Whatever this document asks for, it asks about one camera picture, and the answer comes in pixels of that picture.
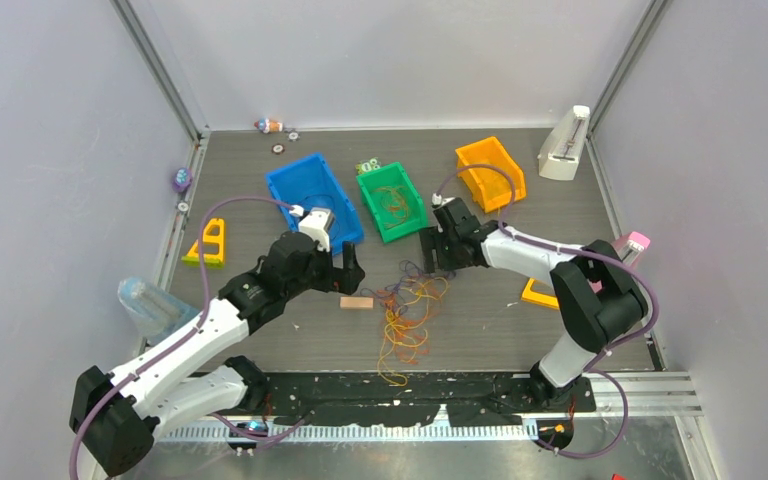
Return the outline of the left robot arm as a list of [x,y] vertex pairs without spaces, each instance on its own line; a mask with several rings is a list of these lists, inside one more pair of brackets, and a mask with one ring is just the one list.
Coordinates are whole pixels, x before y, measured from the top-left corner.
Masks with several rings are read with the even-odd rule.
[[283,233],[255,268],[233,277],[198,316],[134,359],[103,372],[92,366],[76,381],[69,424],[75,434],[69,475],[77,478],[86,449],[109,476],[128,472],[156,441],[208,414],[237,408],[258,412],[268,380],[243,356],[213,372],[190,376],[230,346],[276,319],[300,294],[355,293],[365,277],[356,246],[342,244],[341,266],[302,232]]

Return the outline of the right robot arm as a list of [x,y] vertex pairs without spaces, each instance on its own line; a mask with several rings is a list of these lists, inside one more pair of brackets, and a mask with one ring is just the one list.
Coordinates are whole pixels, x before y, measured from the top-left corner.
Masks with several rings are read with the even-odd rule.
[[641,281],[603,240],[588,245],[553,242],[496,220],[482,223],[459,197],[432,198],[436,225],[420,232],[428,273],[484,267],[511,271],[552,288],[564,332],[530,370],[534,403],[556,410],[574,383],[655,306]]

